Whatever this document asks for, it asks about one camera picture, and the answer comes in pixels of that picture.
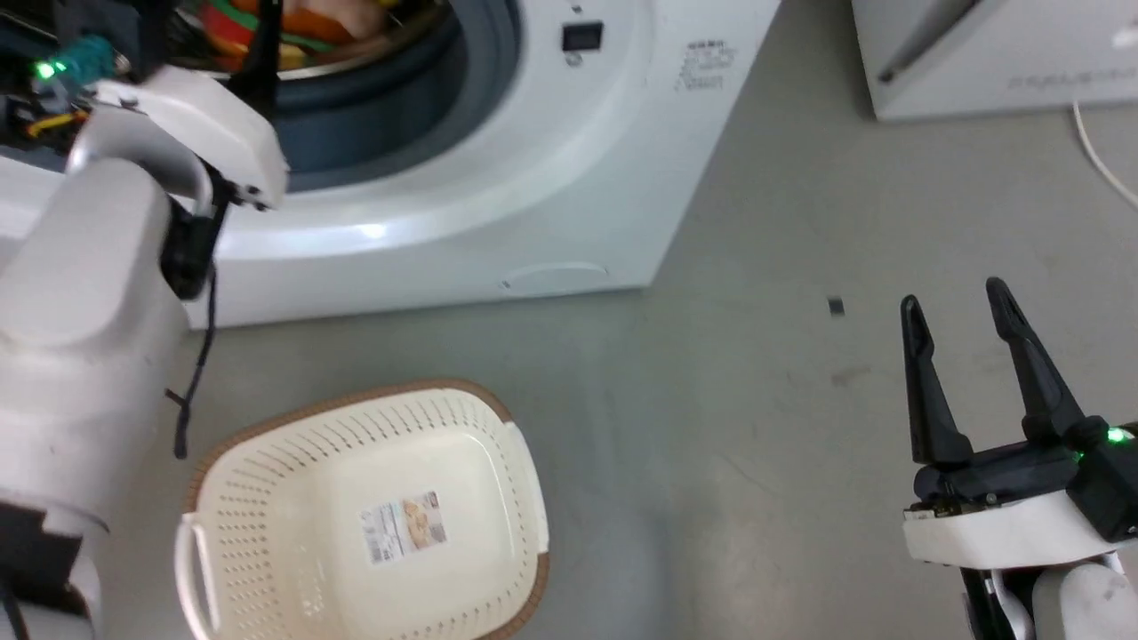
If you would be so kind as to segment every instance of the basket handle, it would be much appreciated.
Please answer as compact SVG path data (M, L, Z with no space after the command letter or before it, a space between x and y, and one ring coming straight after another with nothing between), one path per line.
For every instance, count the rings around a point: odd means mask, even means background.
M178 525L178 535L174 539L174 583L178 586L178 599L182 604L182 613L185 622L190 625L190 632L196 640L215 640L216 615L211 609L211 615L206 617L198 598L198 588L195 584L193 553L205 556L204 536L201 526L197 523L195 514L183 514L182 522ZM206 584L207 600L213 604L213 584L209 580L207 563L201 563L203 579Z

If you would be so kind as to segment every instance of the white cable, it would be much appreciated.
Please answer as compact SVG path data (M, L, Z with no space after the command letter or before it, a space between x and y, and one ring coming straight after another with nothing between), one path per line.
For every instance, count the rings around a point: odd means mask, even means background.
M1103 178L1114 187L1114 190L1119 192L1127 203L1133 208L1138 210L1138 196L1133 191L1127 188L1125 184L1119 180L1118 175L1114 175L1098 154L1095 153L1095 146L1090 143L1090 138L1087 136L1087 128L1082 124L1082 112L1079 110L1079 102L1071 106L1071 112L1074 114L1074 126L1079 130L1079 140L1082 142L1082 150L1087 153L1087 157L1090 158L1090 164L1095 165L1095 169L1103 174Z

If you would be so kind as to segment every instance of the green led light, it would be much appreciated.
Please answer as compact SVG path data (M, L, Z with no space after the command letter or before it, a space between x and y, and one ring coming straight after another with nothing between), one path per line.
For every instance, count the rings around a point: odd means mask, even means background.
M1135 438L1135 434L1128 432L1127 429L1120 429L1119 427L1111 427L1106 432L1106 440L1111 444L1122 444L1123 442L1130 442Z

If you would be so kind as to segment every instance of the small black object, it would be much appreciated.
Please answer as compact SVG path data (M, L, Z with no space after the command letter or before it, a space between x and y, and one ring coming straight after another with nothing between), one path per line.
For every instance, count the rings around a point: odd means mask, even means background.
M561 50L599 51L604 40L604 23L589 22L567 24L561 28Z

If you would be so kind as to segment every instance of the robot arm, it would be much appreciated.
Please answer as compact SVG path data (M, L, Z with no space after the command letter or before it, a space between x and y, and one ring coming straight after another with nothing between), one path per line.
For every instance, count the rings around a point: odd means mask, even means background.
M152 39L168 5L58 2L65 49L0 100L24 145L42 118L82 114L61 187L0 273L0 605L11 622L0 616L0 639L101 637L99 567L155 435L188 328L182 301L211 279L229 207L271 208L284 194L265 118L279 3L263 0L229 89L160 64Z
M1138 594L1116 551L1138 538L1133 427L1087 417L1011 290L988 281L1026 440L974 452L953 420L914 296L901 303L914 479L909 553L955 566L978 640L1138 638Z

